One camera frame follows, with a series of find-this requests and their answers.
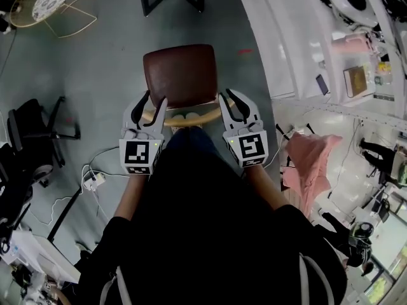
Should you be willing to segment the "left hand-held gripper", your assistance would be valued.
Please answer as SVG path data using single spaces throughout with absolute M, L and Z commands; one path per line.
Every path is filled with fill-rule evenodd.
M 155 112 L 144 111 L 149 90 L 139 93 L 123 113 L 120 162 L 129 175 L 151 175 L 162 152 L 162 134 L 168 100 L 163 97 Z M 142 114 L 146 123 L 141 123 Z

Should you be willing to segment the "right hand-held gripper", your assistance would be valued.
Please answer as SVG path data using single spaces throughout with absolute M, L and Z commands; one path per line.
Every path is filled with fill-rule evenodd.
M 268 158 L 268 137 L 257 105 L 243 93 L 226 89 L 218 96 L 226 142 L 240 168 L 262 165 Z

